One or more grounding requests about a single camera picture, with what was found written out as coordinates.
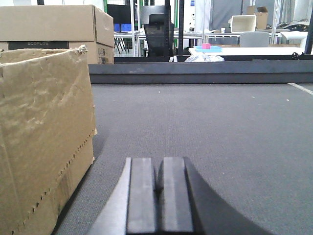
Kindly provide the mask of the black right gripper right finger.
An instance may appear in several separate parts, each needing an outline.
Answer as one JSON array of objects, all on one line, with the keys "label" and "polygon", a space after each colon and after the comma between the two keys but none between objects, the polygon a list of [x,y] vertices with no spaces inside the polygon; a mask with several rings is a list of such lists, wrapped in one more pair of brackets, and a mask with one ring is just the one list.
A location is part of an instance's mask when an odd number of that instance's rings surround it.
[{"label": "black right gripper right finger", "polygon": [[188,158],[165,157],[157,187],[161,235],[270,234],[222,199]]}]

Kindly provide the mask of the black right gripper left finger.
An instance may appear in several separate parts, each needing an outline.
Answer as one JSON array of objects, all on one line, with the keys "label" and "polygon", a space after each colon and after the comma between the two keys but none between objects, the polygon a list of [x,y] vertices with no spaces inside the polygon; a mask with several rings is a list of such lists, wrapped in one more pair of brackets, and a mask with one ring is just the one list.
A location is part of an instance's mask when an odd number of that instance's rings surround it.
[{"label": "black right gripper left finger", "polygon": [[127,158],[89,235],[155,235],[155,172],[151,158]]}]

